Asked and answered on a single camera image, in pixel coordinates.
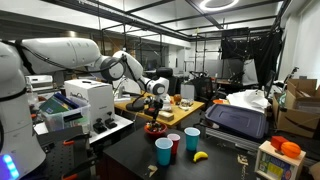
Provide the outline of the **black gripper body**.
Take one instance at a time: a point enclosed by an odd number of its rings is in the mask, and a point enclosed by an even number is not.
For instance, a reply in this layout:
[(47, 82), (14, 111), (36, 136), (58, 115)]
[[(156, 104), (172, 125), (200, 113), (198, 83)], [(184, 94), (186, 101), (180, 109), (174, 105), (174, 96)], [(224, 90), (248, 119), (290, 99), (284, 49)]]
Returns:
[(156, 109), (156, 114), (154, 116), (152, 116), (153, 120), (156, 120), (156, 118), (158, 116), (158, 113), (162, 109), (162, 107), (163, 107), (163, 101), (162, 100), (156, 100), (154, 98), (152, 98), (150, 100), (149, 108), (155, 108)]

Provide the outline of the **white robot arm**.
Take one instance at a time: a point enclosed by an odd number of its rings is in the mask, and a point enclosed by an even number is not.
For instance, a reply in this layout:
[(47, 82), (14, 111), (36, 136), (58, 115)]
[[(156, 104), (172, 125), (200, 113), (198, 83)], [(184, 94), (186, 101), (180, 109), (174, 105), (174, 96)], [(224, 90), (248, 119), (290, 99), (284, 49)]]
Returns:
[(144, 84), (160, 98), (167, 94), (167, 80), (143, 76), (142, 65), (130, 54), (101, 54), (91, 39), (57, 37), (0, 41), (0, 180), (18, 180), (46, 159), (29, 110), (25, 77), (58, 70), (77, 71), (81, 66), (100, 79), (126, 76)]

